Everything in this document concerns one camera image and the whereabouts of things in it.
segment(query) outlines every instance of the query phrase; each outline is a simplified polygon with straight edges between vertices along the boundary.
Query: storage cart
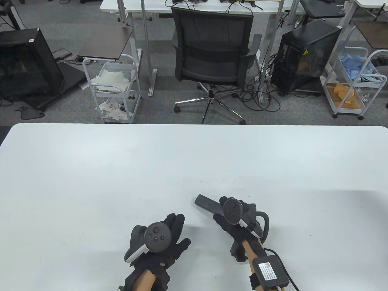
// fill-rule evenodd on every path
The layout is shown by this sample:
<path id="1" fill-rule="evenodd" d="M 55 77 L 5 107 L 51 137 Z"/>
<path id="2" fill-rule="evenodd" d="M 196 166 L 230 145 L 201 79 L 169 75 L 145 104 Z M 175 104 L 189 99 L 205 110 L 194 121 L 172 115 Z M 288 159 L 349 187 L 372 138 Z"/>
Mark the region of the storage cart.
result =
<path id="1" fill-rule="evenodd" d="M 100 58 L 91 58 L 87 57 L 83 60 L 82 66 L 83 70 L 86 74 L 86 78 L 88 80 L 88 84 L 90 87 L 90 91 L 92 92 L 93 99 L 95 101 L 97 112 L 101 118 L 101 121 L 106 123 L 133 123 L 136 115 L 136 110 L 140 102 L 140 83 L 139 83 L 139 76 L 137 73 L 137 67 L 136 63 L 133 57 L 126 54 L 121 54 L 121 57 L 123 59 L 127 58 L 130 62 L 133 62 L 133 64 L 119 64 L 116 63 L 112 59 L 100 59 Z M 112 85 L 112 84 L 100 84 L 100 83 L 92 83 L 90 80 L 89 73 L 87 71 L 86 62 L 88 61 L 106 61 L 106 63 L 102 66 L 102 69 L 98 76 L 101 77 L 101 74 L 106 70 L 111 73 L 117 73 L 117 72 L 123 72 L 124 77 L 128 80 L 130 80 L 128 88 L 125 90 L 125 92 L 119 88 L 118 86 Z M 133 82 L 136 81 L 137 84 L 137 90 L 132 90 Z M 107 92 L 104 90 L 100 90 L 97 88 L 99 87 L 113 87 L 119 90 L 119 92 Z M 105 100 L 107 103 L 116 101 L 119 104 L 123 104 L 125 108 L 126 113 L 126 119 L 120 119 L 116 120 L 113 118 L 106 117 L 106 111 L 100 110 L 100 104 L 97 101 L 97 98 Z"/>
<path id="2" fill-rule="evenodd" d="M 332 115 L 333 118 L 337 118 L 337 113 L 352 113 L 352 114 L 358 114 L 358 119 L 363 120 L 364 114 L 369 109 L 370 105 L 372 104 L 373 100 L 377 97 L 381 89 L 384 87 L 384 85 L 387 82 L 387 77 L 385 75 L 380 74 L 376 68 L 373 67 L 373 72 L 370 74 L 365 74 L 364 71 L 367 68 L 368 64 L 370 64 L 371 59 L 381 53 L 387 53 L 388 50 L 376 50 L 373 53 L 369 55 L 369 51 L 365 47 L 346 47 L 346 43 L 350 39 L 350 36 L 352 35 L 353 31 L 356 29 L 354 26 L 352 30 L 350 31 L 348 37 L 345 40 L 344 47 L 341 50 L 338 58 L 336 59 L 331 71 L 328 74 L 328 77 L 326 80 L 322 79 L 322 86 L 325 91 L 326 97 L 329 101 L 329 104 L 331 106 L 331 109 L 333 110 L 334 114 Z M 341 60 L 346 55 L 345 51 L 352 50 L 353 52 L 357 52 L 359 55 L 361 55 L 361 60 L 364 61 L 364 65 L 362 66 L 362 69 L 360 70 L 359 74 L 354 80 L 351 80 L 349 74 L 347 73 L 344 65 L 342 64 Z M 334 87 L 336 84 L 328 83 L 330 76 L 333 74 L 334 70 L 337 69 L 345 79 L 346 85 L 348 85 L 349 91 L 346 94 L 346 96 L 341 100 L 337 93 L 334 92 Z M 366 81 L 363 77 L 372 77 L 375 79 L 375 81 Z M 349 97 L 350 93 L 352 92 L 352 89 L 355 89 L 355 100 L 351 104 L 345 103 L 347 98 Z M 362 91 L 362 88 L 369 88 L 370 90 L 373 90 L 374 88 L 377 89 L 375 94 L 372 98 L 368 100 L 366 104 L 363 102 L 363 98 L 359 95 L 359 92 Z"/>

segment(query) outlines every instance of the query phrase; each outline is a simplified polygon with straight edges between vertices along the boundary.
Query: forearm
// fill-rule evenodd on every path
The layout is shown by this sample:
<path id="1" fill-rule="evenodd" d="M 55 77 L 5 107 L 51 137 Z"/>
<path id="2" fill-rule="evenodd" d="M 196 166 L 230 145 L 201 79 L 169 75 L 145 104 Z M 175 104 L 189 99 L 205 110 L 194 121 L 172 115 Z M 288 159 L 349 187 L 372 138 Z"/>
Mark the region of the forearm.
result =
<path id="1" fill-rule="evenodd" d="M 144 271 L 144 273 L 137 279 L 135 285 L 133 286 L 133 291 L 150 291 L 156 276 L 151 273 L 151 271 Z"/>
<path id="2" fill-rule="evenodd" d="M 245 252 L 246 252 L 246 256 L 248 257 L 248 262 L 249 262 L 249 265 L 251 267 L 252 274 L 254 274 L 255 269 L 253 268 L 252 261 L 255 258 L 258 258 L 258 255 L 252 250 L 250 244 L 247 241 L 243 241 L 242 246 L 244 247 Z M 263 291 L 263 288 L 261 286 L 257 286 L 255 291 Z"/>

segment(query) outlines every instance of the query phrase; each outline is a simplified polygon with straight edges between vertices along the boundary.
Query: chair base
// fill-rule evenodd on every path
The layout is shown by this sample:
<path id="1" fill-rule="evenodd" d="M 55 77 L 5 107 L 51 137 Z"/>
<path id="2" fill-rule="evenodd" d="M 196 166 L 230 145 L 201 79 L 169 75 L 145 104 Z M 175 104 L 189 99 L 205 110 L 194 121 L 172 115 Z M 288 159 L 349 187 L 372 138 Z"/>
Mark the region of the chair base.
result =
<path id="1" fill-rule="evenodd" d="M 201 89 L 203 91 L 205 91 L 206 93 L 208 93 L 208 95 L 206 97 L 200 97 L 200 98 L 195 98 L 195 99 L 190 99 L 190 100 L 185 100 L 185 101 L 178 101 L 178 102 L 175 102 L 175 107 L 174 107 L 174 112 L 175 113 L 178 113 L 180 112 L 180 107 L 179 105 L 181 104 L 188 104 L 188 103 L 195 103 L 195 102 L 203 102 L 203 101 L 207 101 L 208 104 L 206 106 L 206 110 L 205 110 L 205 114 L 203 115 L 202 117 L 202 121 L 201 121 L 201 124 L 204 123 L 205 119 L 206 119 L 206 116 L 208 115 L 208 112 L 209 112 L 209 109 L 210 109 L 210 106 L 216 102 L 218 104 L 220 104 L 222 107 L 224 107 L 225 109 L 227 109 L 228 111 L 230 111 L 231 113 L 233 113 L 234 115 L 238 116 L 240 118 L 240 121 L 239 121 L 239 124 L 241 125 L 245 125 L 246 122 L 245 120 L 243 119 L 243 117 L 236 113 L 234 110 L 230 109 L 228 106 L 226 106 L 224 103 L 222 103 L 221 101 L 219 101 L 217 98 L 215 98 L 215 96 L 219 96 L 219 95 L 222 95 L 221 93 L 223 92 L 219 92 L 217 94 L 214 94 L 213 90 L 210 89 L 206 89 L 206 87 L 202 84 L 202 83 L 198 83 L 197 85 L 197 88 L 198 89 Z"/>

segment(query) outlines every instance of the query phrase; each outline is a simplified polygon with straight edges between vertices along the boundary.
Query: computer tower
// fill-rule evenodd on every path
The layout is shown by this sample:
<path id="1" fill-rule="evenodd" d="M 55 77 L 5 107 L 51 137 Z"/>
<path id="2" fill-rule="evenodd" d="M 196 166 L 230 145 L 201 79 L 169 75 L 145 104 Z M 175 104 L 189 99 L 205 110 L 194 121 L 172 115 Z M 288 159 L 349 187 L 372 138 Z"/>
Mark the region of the computer tower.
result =
<path id="1" fill-rule="evenodd" d="M 57 95 L 64 77 L 39 28 L 0 33 L 0 94 L 18 101 Z"/>
<path id="2" fill-rule="evenodd" d="M 315 20 L 285 33 L 274 60 L 271 83 L 289 94 L 324 72 L 341 27 Z"/>

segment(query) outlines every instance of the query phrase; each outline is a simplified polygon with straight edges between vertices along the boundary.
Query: black glove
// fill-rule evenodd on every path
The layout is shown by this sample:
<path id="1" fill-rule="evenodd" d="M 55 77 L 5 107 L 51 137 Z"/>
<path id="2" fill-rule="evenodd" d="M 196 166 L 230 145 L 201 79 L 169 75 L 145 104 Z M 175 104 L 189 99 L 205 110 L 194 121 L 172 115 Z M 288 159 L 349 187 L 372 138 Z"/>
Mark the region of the black glove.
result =
<path id="1" fill-rule="evenodd" d="M 166 272 L 166 269 L 170 268 L 180 255 L 187 250 L 191 244 L 190 239 L 185 238 L 180 243 L 177 243 L 180 234 L 182 233 L 185 217 L 183 214 L 175 215 L 169 214 L 164 221 L 171 230 L 171 243 L 170 245 L 160 253 L 147 252 L 141 254 L 136 260 L 131 263 L 135 267 L 135 271 L 125 279 L 124 291 L 132 291 L 132 288 L 136 280 L 143 274 L 145 270 L 151 271 L 157 279 L 152 286 L 152 291 L 165 291 L 167 290 L 167 283 L 170 281 L 170 277 Z M 147 227 L 140 226 L 139 232 L 144 233 Z"/>
<path id="2" fill-rule="evenodd" d="M 220 198 L 220 204 L 223 207 L 225 202 L 229 198 L 223 196 Z M 246 207 L 246 203 L 242 200 L 239 200 L 243 207 Z M 220 214 L 214 214 L 213 219 L 216 221 L 217 224 L 221 226 L 221 228 L 226 231 L 228 234 L 234 238 L 234 240 L 241 244 L 243 241 L 255 237 L 253 234 L 251 234 L 245 227 L 241 227 L 239 224 L 233 225 L 230 224 L 225 220 L 225 218 Z"/>
<path id="3" fill-rule="evenodd" d="M 220 204 L 223 207 L 225 202 L 228 200 L 228 197 L 221 197 L 220 198 Z M 242 201 L 239 200 L 242 204 L 242 207 L 248 207 L 248 205 Z M 245 256 L 245 249 L 241 245 L 243 241 L 248 241 L 250 244 L 252 250 L 258 255 L 258 256 L 266 256 L 263 247 L 257 240 L 257 238 L 251 234 L 245 227 L 241 227 L 239 224 L 233 225 L 230 224 L 225 220 L 225 218 L 220 214 L 214 214 L 213 219 L 216 221 L 217 224 L 221 226 L 221 228 L 226 231 L 228 234 L 232 236 L 234 239 L 234 243 L 232 245 L 232 248 L 230 250 L 230 254 L 236 258 L 238 262 L 245 262 L 246 256 Z"/>

